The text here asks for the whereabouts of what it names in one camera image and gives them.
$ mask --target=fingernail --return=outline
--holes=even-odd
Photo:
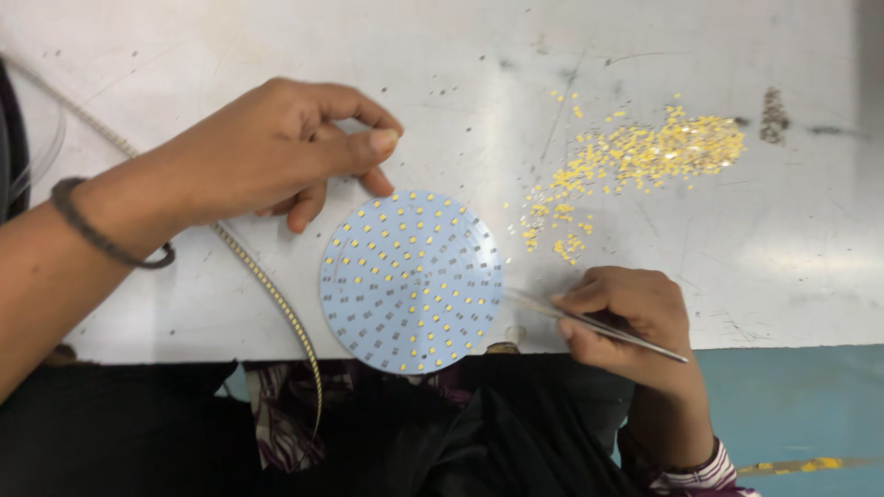
[[[559,336],[561,336],[562,340],[571,341],[571,337],[574,336],[574,329],[570,325],[563,323],[556,326],[556,328],[558,328]]]
[[[382,156],[391,153],[396,148],[397,141],[399,141],[399,134],[392,129],[376,131],[369,138],[371,148]]]

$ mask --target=person's left hand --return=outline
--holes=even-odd
[[[347,136],[347,134],[341,131],[339,127],[331,122],[323,121],[310,141],[326,141],[344,136]],[[369,169],[367,172],[357,174],[356,178],[372,195],[392,195],[392,184],[384,176],[380,168]],[[292,197],[267,209],[261,209],[255,214],[258,216],[281,216],[287,214],[286,224],[288,229],[294,233],[304,233],[307,225],[316,219],[316,216],[322,211],[327,191],[328,181],[323,181],[312,187],[304,188]]]

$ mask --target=dark bracelet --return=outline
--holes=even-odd
[[[122,263],[144,269],[160,269],[175,261],[175,249],[171,247],[171,244],[168,241],[163,244],[163,252],[166,254],[165,257],[155,263],[148,263],[130,256],[114,245],[113,242],[104,238],[101,233],[98,233],[93,229],[71,202],[71,191],[85,180],[86,178],[65,178],[52,187],[52,193],[50,194],[52,205],[55,205],[55,208],[61,213],[62,217],[65,218],[65,221],[67,221],[67,224],[71,225],[73,229],[83,235],[83,238],[94,245],[96,249],[101,250],[108,256],[111,256]]]

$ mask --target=forearm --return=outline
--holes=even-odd
[[[139,163],[77,186],[72,202],[87,222],[137,257],[178,228],[158,207]],[[0,402],[132,270],[106,256],[44,203],[0,228]]]
[[[709,403],[697,363],[683,367],[677,388],[662,393],[636,386],[629,407],[627,429],[648,463],[689,468],[713,454],[714,435]]]

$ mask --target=person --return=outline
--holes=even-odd
[[[349,118],[370,129],[344,134],[334,121]],[[273,79],[80,183],[70,201],[137,259],[190,226],[249,212],[285,214],[302,233],[323,208],[330,177],[354,175],[373,195],[390,195],[379,166],[403,132],[355,89]],[[268,474],[248,407],[211,394],[228,364],[41,366],[130,264],[87,240],[52,203],[0,227],[0,254],[11,283],[0,286],[2,495],[756,495],[735,486],[713,435],[681,291],[657,271],[591,268],[552,301],[619,319],[687,364],[562,321],[575,360],[564,369],[542,356],[470,357],[455,365],[474,383],[459,405],[396,378],[373,383],[328,416],[326,461]],[[631,393],[622,469],[587,422],[604,407],[586,400],[586,385],[563,386],[588,372],[608,375],[598,385],[619,382],[613,404]],[[610,418],[613,439],[622,414]]]

